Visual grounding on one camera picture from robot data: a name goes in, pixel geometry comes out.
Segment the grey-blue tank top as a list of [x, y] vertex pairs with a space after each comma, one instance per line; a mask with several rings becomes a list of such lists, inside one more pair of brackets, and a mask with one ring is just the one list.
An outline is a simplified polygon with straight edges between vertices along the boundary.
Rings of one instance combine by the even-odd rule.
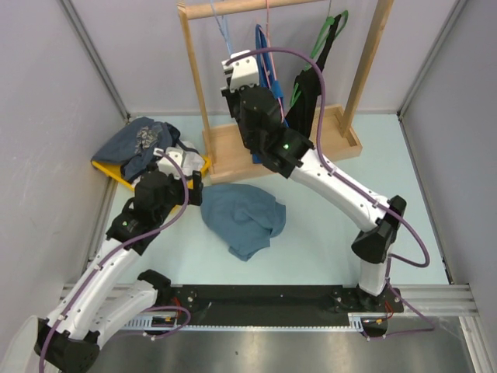
[[244, 262], [270, 247], [287, 221], [286, 206], [272, 194], [240, 183], [205, 187], [200, 213], [205, 225], [228, 245], [228, 252]]

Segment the light blue wire hanger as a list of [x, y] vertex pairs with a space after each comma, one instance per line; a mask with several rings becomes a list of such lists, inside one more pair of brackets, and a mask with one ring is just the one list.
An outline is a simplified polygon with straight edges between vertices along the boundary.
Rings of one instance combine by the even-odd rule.
[[217, 14], [213, 0], [210, 0], [210, 8], [213, 12], [213, 16], [214, 16], [214, 19], [217, 23], [217, 27], [218, 27], [218, 29], [221, 33], [221, 36], [223, 37], [224, 42], [226, 44], [228, 57], [230, 57], [234, 53], [234, 48], [233, 48], [233, 44], [231, 42], [231, 37], [230, 37], [230, 33], [229, 33], [228, 20], [225, 18], [225, 16], [219, 16]]

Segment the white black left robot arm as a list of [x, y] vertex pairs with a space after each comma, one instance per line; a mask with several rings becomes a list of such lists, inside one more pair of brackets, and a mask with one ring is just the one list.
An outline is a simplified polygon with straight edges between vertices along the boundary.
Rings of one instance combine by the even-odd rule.
[[187, 311], [171, 305], [171, 281], [154, 270], [140, 274], [131, 289], [114, 301], [108, 303], [106, 298], [160, 232], [180, 218], [180, 214], [171, 217], [171, 211], [199, 206], [202, 191], [199, 171], [193, 172], [190, 181], [159, 169], [141, 177], [84, 274], [59, 306], [38, 320], [34, 350], [39, 371], [51, 364], [62, 372], [87, 372], [104, 345], [139, 313]]

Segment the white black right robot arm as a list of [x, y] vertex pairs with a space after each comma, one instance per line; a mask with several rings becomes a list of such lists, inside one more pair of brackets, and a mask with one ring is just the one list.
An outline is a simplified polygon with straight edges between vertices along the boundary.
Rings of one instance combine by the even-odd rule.
[[308, 137], [280, 123], [276, 99], [267, 88], [224, 87], [221, 95], [238, 125], [244, 147], [263, 167], [313, 190], [356, 224], [360, 231], [351, 248], [360, 258], [358, 302], [364, 310], [376, 312], [387, 299], [384, 290], [388, 254], [400, 225], [381, 206], [403, 214], [406, 201], [399, 196], [388, 199], [369, 191], [320, 156]]

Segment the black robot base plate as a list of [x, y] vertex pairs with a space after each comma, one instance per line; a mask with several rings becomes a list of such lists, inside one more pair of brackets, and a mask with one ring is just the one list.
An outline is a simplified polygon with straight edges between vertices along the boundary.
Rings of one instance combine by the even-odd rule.
[[301, 331], [350, 326], [350, 317], [387, 319], [404, 312], [397, 295], [343, 285], [172, 285], [170, 298], [206, 330]]

